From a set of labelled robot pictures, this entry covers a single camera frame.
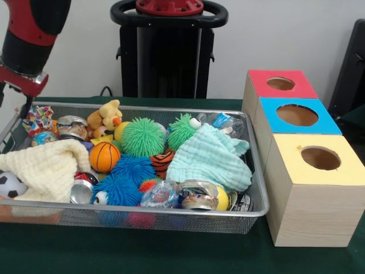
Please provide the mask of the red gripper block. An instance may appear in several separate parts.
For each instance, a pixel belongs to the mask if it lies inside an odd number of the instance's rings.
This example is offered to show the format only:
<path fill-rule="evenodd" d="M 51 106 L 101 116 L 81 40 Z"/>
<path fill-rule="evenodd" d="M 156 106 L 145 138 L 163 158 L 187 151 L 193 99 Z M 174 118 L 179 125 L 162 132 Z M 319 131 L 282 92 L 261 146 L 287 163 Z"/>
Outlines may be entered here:
<path fill-rule="evenodd" d="M 6 84 L 15 88 L 16 91 L 26 95 L 26 103 L 22 106 L 19 117 L 26 119 L 33 103 L 33 99 L 37 97 L 44 89 L 48 82 L 48 74 L 41 72 L 37 76 L 25 76 L 9 70 L 1 65 L 1 83 L 0 83 L 0 107 L 4 99 L 4 89 Z"/>

